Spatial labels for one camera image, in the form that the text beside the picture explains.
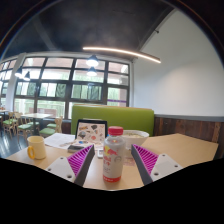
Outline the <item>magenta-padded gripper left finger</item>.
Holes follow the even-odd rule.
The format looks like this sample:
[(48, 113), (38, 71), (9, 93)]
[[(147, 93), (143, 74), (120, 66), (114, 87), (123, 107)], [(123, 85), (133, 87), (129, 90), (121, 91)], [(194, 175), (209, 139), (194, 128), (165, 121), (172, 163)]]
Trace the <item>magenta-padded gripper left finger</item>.
[(90, 145), (73, 153), (69, 157), (57, 158), (46, 168), (46, 171), (82, 186), (94, 155), (94, 146)]

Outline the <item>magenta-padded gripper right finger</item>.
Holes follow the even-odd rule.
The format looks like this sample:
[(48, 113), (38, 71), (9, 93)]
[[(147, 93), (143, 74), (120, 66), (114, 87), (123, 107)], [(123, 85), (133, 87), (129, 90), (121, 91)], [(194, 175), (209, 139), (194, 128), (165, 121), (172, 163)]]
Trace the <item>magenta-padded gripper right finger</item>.
[(137, 164), (144, 185), (182, 169), (182, 166), (167, 154), (157, 155), (136, 144), (131, 146), (131, 154)]

